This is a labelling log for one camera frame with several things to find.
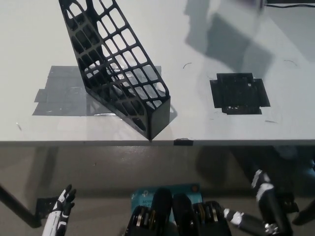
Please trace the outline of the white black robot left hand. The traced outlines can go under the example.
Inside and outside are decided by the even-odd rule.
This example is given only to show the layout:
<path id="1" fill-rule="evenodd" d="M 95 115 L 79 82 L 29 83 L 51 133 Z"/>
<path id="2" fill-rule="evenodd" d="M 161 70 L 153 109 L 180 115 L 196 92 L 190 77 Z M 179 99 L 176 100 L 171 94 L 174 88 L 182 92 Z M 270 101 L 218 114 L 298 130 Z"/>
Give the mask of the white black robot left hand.
<path id="1" fill-rule="evenodd" d="M 69 184 L 59 195 L 48 215 L 42 236 L 65 235 L 72 208 L 75 206 L 75 197 L 76 189 Z"/>

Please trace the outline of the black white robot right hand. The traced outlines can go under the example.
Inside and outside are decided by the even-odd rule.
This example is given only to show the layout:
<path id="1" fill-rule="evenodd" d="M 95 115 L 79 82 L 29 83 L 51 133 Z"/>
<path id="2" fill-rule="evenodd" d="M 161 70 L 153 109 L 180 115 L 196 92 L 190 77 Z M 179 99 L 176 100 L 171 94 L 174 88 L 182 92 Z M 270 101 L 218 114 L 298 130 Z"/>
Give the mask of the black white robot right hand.
<path id="1" fill-rule="evenodd" d="M 229 208 L 223 210 L 227 221 L 252 236 L 291 236 L 293 230 L 275 193 L 268 175 L 258 169 L 252 179 L 252 189 L 262 216 L 258 219 L 244 212 Z"/>

